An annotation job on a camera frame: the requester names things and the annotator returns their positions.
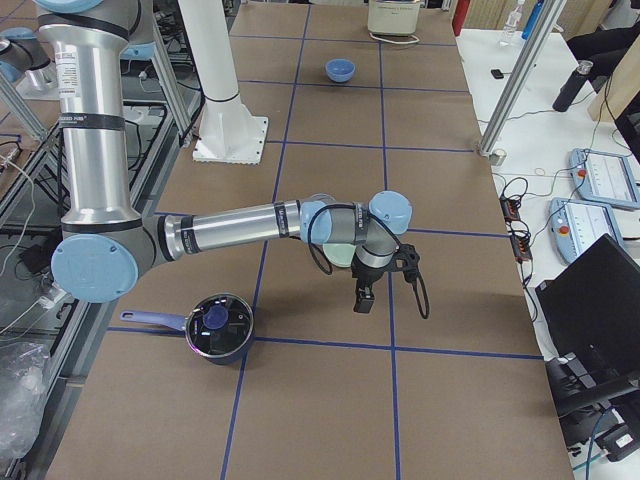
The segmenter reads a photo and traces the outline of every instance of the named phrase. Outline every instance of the saucepan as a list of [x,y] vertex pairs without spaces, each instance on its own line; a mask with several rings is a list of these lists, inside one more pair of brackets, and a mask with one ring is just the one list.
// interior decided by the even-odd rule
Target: saucepan
[[254,338],[253,312],[242,298],[220,293],[198,303],[188,317],[141,310],[125,310],[120,320],[164,325],[183,331],[189,347],[216,365],[244,357]]

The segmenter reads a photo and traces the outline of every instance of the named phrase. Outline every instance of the black water bottle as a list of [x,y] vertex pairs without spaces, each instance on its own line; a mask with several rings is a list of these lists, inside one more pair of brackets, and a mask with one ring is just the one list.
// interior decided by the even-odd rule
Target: black water bottle
[[569,109],[571,103],[578,96],[578,92],[587,81],[587,78],[589,78],[591,67],[593,67],[593,62],[589,60],[580,60],[578,68],[571,72],[567,83],[565,83],[560,89],[558,98],[553,102],[554,110],[557,112],[566,112]]

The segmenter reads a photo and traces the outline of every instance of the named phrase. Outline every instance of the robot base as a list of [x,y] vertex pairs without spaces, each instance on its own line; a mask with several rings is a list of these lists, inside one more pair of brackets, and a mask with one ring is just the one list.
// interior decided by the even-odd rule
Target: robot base
[[193,159],[258,164],[268,126],[268,118],[253,117],[239,97],[224,103],[207,100]]

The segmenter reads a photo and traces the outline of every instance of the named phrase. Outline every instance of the purple pan handle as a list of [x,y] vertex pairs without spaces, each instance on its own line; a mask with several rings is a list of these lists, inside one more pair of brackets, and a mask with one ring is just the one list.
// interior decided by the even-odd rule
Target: purple pan handle
[[145,312],[142,310],[124,310],[120,313],[120,320],[123,322],[134,323],[152,323],[154,325],[163,325],[184,332],[187,323],[186,318],[180,315],[172,315],[170,313]]

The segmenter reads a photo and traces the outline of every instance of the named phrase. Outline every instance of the blue bowl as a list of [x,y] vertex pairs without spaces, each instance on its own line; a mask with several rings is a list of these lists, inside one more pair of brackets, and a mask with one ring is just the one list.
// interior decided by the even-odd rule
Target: blue bowl
[[345,58],[334,58],[329,60],[324,66],[327,76],[337,83],[344,83],[351,80],[356,73],[356,65],[351,60]]

